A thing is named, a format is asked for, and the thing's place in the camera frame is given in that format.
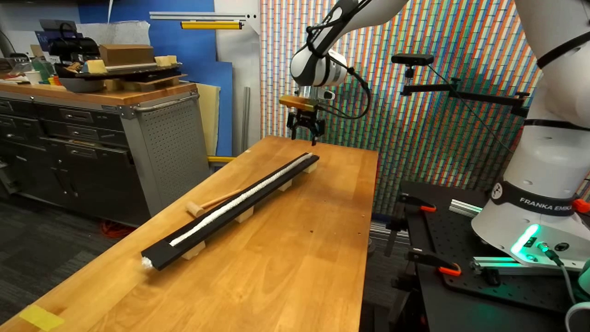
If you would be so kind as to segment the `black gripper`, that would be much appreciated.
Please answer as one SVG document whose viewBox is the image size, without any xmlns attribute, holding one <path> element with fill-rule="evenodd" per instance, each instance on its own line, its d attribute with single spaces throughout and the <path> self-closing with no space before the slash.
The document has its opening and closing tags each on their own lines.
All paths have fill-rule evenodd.
<svg viewBox="0 0 590 332">
<path fill-rule="evenodd" d="M 310 131 L 316 131 L 312 146 L 325 137 L 325 122 L 317 118 L 317 109 L 308 98 L 281 96 L 279 103 L 290 109 L 288 131 L 292 140 L 297 138 L 297 127 L 308 127 Z"/>
</svg>

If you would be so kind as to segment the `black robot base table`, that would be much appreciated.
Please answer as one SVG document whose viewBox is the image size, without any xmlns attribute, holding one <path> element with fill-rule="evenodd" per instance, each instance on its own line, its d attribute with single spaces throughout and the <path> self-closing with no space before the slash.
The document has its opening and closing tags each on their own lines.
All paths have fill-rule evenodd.
<svg viewBox="0 0 590 332">
<path fill-rule="evenodd" d="M 434 266 L 415 262 L 419 295 L 430 332 L 566 332 L 566 312 L 588 304 L 577 273 L 561 267 L 529 267 L 485 245 L 470 216 L 487 199 L 483 192 L 404 183 L 408 192 L 437 207 L 424 214 L 397 201 L 408 220 L 413 247 L 458 262 L 459 279 L 443 277 Z"/>
</svg>

